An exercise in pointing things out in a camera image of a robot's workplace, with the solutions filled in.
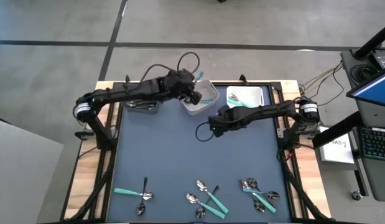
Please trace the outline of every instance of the teal handle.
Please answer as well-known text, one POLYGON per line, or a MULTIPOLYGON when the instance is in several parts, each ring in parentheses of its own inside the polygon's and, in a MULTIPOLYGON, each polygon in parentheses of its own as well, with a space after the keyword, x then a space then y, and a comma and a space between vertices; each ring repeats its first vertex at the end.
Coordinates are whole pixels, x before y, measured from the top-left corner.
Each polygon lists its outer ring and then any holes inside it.
POLYGON ((262 194, 262 192, 260 192, 258 190, 253 190, 253 189, 243 189, 243 192, 262 194))
POLYGON ((138 192, 133 192, 131 190, 125 190, 125 189, 117 189, 117 188, 115 188, 113 192, 119 193, 119 194, 140 195, 140 193, 138 192))
POLYGON ((227 101, 228 101, 229 103, 234 104, 234 105, 245 106, 245 107, 247 107, 247 108, 254 108, 254 107, 255 107, 255 106, 253 106, 253 105, 249 105, 249 104, 243 103, 243 102, 241 102, 241 101, 231 100, 231 99, 229 99, 229 98, 227 99, 227 101))
POLYGON ((205 207, 207 210, 211 211, 213 214, 217 215, 218 217, 224 219, 225 215, 222 214, 221 212, 215 210, 214 208, 210 207, 209 205, 205 205, 204 203, 201 203, 203 207, 205 207))
POLYGON ((258 196, 255 193, 253 193, 253 195, 256 196, 256 198, 259 199, 259 201, 263 203, 272 213, 275 213, 277 211, 277 209, 274 208, 270 203, 268 203, 264 198, 258 196))
POLYGON ((228 213, 228 209, 214 195, 212 195, 210 192, 207 192, 207 194, 211 197, 211 199, 213 199, 213 201, 215 201, 217 206, 219 206, 225 214, 228 213))

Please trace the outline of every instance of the paper label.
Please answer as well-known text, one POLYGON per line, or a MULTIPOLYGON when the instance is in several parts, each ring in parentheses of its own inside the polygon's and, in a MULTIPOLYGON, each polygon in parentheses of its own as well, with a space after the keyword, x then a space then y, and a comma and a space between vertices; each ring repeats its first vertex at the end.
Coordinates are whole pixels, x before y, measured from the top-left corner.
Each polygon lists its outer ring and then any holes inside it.
POLYGON ((308 112, 317 112, 317 109, 316 109, 316 108, 307 108, 307 109, 304 109, 304 113, 308 113, 308 112))
POLYGON ((373 131, 382 131, 385 132, 385 129, 383 128, 372 128, 373 131))
POLYGON ((313 103, 309 103, 309 104, 302 106, 302 109, 306 109, 306 108, 318 108, 318 106, 316 104, 313 104, 313 103))

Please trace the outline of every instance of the black stand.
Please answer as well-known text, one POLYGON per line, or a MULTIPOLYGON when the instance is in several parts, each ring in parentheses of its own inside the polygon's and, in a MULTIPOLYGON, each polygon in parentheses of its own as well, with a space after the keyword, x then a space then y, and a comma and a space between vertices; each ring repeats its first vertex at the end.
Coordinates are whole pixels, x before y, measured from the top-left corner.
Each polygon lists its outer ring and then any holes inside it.
MULTIPOLYGON (((312 144, 314 148, 321 147, 332 140, 349 133, 353 130, 353 128, 359 128, 364 126, 364 123, 362 121, 361 114, 359 111, 349 115, 344 120, 340 121, 339 123, 333 125, 326 131, 316 135, 312 139, 312 144)), ((355 178, 358 183, 359 191, 354 191, 352 193, 352 197, 354 200, 361 200, 363 196, 369 196, 368 190, 366 188, 366 183, 363 178, 361 167, 359 166, 358 159, 361 157, 361 154, 359 153, 359 150, 353 151, 353 157, 354 162, 357 166, 357 169, 354 170, 355 178)))

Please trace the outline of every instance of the work surface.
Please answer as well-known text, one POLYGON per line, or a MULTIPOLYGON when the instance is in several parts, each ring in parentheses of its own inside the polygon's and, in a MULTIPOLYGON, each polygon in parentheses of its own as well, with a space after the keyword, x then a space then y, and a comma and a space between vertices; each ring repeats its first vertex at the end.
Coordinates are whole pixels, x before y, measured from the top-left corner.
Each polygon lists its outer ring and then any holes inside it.
MULTIPOLYGON (((265 105, 270 105, 269 89, 259 85, 265 105)), ((216 86, 220 97, 215 105, 196 116, 190 116, 178 100, 161 104, 157 114, 123 110, 119 129, 112 194, 107 222, 289 222, 290 213, 278 152, 274 119, 252 122, 246 129, 229 131, 219 138, 200 142, 195 129, 209 115, 226 104, 227 86, 216 86), (141 197, 113 193, 114 188, 142 192, 144 177, 155 198, 146 202, 146 212, 137 216, 141 197), (281 197, 275 214, 258 213, 250 195, 244 193, 239 180, 253 177, 262 191, 275 191, 281 197), (199 205, 191 205, 187 193, 202 202, 208 195, 200 192, 200 179, 230 211, 219 219, 207 211, 202 219, 195 217, 199 205)), ((211 136, 209 125, 199 129, 202 139, 211 136)))
MULTIPOLYGON (((284 94, 283 97, 285 100, 291 100, 299 95, 296 81, 281 81, 281 83, 282 83, 282 90, 284 94)), ((112 85, 113 85, 113 82, 98 82, 97 88, 112 87, 112 85)), ((108 113, 108 109, 104 108, 101 111, 100 119, 102 121, 105 120, 107 113, 108 113)), ((81 153, 85 150, 88 150, 92 146, 94 146, 94 144, 95 144, 94 141, 85 141, 82 144, 81 153)), ((99 156, 99 151, 93 151, 85 155, 78 162, 65 217, 72 216, 78 210, 78 208, 83 204, 87 196, 90 194, 93 188, 96 165, 98 163, 98 156, 99 156)), ((307 192, 308 196, 313 200, 314 204, 324 214, 330 216, 329 208, 328 208, 328 204, 325 196, 325 191, 323 189, 322 180, 320 177, 317 161, 315 158, 315 153, 309 148, 302 147, 299 150, 296 150, 296 157, 299 163, 300 176, 302 179, 302 185, 304 190, 307 192)), ((139 188, 141 188, 141 185, 142 185, 142 178, 138 183, 138 185, 140 186, 139 188)), ((294 205, 296 207, 297 216, 301 217, 301 211, 299 210, 299 198, 294 191, 292 192, 294 196, 294 205)))

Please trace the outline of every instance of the white tray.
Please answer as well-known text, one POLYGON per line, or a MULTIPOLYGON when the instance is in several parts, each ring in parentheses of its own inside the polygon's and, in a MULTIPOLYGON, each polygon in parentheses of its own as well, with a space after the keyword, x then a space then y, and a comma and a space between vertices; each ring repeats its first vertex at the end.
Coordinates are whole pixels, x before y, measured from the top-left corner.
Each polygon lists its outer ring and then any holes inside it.
MULTIPOLYGON (((236 95, 239 101, 242 101, 250 107, 264 106, 262 89, 258 86, 229 86, 227 88, 227 99, 230 94, 236 95)), ((230 103, 228 100, 227 105, 230 108, 241 106, 230 103)))

